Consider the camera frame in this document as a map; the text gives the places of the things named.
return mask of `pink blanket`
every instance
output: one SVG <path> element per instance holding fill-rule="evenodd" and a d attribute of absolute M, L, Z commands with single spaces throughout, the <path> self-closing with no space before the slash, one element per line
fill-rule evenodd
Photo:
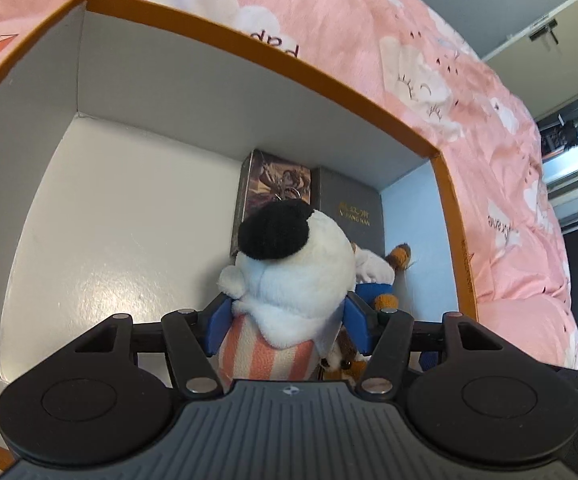
<path fill-rule="evenodd" d="M 0 60 L 64 1 L 0 0 Z M 537 359 L 578 366 L 565 247 L 536 126 L 436 12 L 420 0 L 151 1 L 297 56 L 438 146 L 464 219 L 480 321 Z"/>

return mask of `box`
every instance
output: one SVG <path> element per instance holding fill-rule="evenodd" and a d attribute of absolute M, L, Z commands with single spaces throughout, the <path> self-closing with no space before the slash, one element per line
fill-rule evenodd
<path fill-rule="evenodd" d="M 311 172 L 313 205 L 332 217 L 349 241 L 385 255 L 383 201 L 377 190 L 327 168 Z"/>
<path fill-rule="evenodd" d="M 386 248 L 413 252 L 415 316 L 476 316 L 451 178 L 425 139 L 245 34 L 71 0 L 0 64 L 0 389 L 111 314 L 206 305 L 255 148 L 377 190 Z"/>
<path fill-rule="evenodd" d="M 231 256 L 238 251 L 238 227 L 251 213 L 274 200 L 311 199 L 311 171 L 305 166 L 253 150 L 240 168 L 236 211 L 231 230 Z"/>

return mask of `ribbed gray surface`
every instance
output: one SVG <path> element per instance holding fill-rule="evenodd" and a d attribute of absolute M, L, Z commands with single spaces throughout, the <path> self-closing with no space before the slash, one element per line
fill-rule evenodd
<path fill-rule="evenodd" d="M 223 399 L 190 404 L 165 438 L 123 463 L 70 472 L 20 462 L 1 478 L 568 480 L 578 477 L 557 463 L 511 473 L 454 464 L 418 442 L 396 408 L 357 399 L 342 383 L 240 381 Z"/>

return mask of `white plush fur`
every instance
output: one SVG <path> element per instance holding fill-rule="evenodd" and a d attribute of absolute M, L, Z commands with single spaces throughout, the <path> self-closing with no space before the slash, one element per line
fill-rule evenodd
<path fill-rule="evenodd" d="M 233 313 L 252 316 L 272 347 L 313 340 L 324 357 L 338 334 L 339 305 L 355 288 L 354 251 L 342 229 L 320 211 L 307 224 L 309 238 L 296 254 L 259 261 L 239 253 L 218 286 L 237 300 Z"/>

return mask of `black plush hat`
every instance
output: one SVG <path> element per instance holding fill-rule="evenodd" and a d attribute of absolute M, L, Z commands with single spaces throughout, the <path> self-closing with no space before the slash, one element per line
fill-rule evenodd
<path fill-rule="evenodd" d="M 296 254 L 309 239 L 312 206 L 300 199 L 270 202 L 238 229 L 238 248 L 254 260 L 280 260 Z"/>

